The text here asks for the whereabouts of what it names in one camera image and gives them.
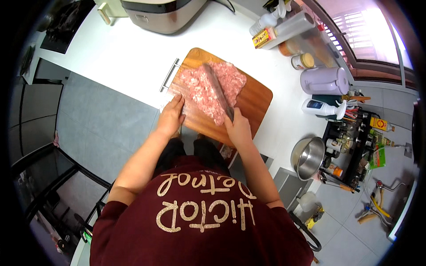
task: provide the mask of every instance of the hand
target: hand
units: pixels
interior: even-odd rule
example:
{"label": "hand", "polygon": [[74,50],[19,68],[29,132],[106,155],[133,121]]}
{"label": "hand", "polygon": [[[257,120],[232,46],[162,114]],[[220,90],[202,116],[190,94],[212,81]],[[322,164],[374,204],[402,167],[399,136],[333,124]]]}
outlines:
{"label": "hand", "polygon": [[171,138],[179,129],[179,126],[185,120],[185,115],[181,115],[182,107],[184,106],[185,98],[182,94],[175,95],[160,114],[157,122],[157,132],[163,134],[167,138]]}
{"label": "hand", "polygon": [[229,139],[237,150],[249,143],[253,143],[250,123],[247,118],[242,116],[238,107],[234,109],[234,123],[231,122],[231,119],[226,114],[223,114],[223,116]]}

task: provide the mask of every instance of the kitchen knife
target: kitchen knife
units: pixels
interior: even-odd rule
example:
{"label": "kitchen knife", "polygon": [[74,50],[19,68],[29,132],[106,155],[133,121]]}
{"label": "kitchen knife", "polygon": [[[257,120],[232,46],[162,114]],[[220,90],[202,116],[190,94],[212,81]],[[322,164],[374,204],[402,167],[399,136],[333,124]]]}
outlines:
{"label": "kitchen knife", "polygon": [[217,79],[216,74],[214,73],[213,69],[210,67],[209,64],[204,63],[203,64],[204,69],[206,70],[206,75],[208,80],[210,80],[213,90],[216,93],[217,99],[220,103],[220,106],[225,110],[228,117],[231,119],[231,121],[234,121],[234,109],[232,109],[228,101],[226,101],[225,95],[223,94],[222,86],[220,86],[219,80]]}

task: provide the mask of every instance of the rice cooker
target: rice cooker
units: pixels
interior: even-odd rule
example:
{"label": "rice cooker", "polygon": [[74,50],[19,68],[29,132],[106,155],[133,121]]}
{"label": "rice cooker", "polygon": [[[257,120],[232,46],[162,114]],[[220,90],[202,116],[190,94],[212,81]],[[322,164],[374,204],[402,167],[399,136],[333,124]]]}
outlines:
{"label": "rice cooker", "polygon": [[121,0],[132,22],[143,29],[171,34],[181,29],[207,0]]}

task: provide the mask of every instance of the stainless steel bowl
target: stainless steel bowl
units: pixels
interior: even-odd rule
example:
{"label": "stainless steel bowl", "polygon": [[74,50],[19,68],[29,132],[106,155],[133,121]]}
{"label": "stainless steel bowl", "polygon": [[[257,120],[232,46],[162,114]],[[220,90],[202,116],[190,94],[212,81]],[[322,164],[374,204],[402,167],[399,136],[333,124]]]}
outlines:
{"label": "stainless steel bowl", "polygon": [[291,152],[291,165],[300,180],[309,180],[320,168],[324,159],[325,145],[320,137],[300,140]]}

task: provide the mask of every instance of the pants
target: pants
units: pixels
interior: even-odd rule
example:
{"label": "pants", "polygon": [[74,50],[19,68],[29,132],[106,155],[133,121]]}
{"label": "pants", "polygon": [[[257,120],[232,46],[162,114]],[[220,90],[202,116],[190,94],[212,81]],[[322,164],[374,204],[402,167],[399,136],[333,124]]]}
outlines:
{"label": "pants", "polygon": [[[184,150],[184,144],[179,138],[169,140],[158,159],[155,173],[164,172],[171,169],[172,161],[178,156],[187,155]],[[229,174],[229,169],[222,155],[213,143],[206,139],[198,139],[194,141],[194,155],[198,156],[202,165],[211,169],[221,170],[223,173]]]}

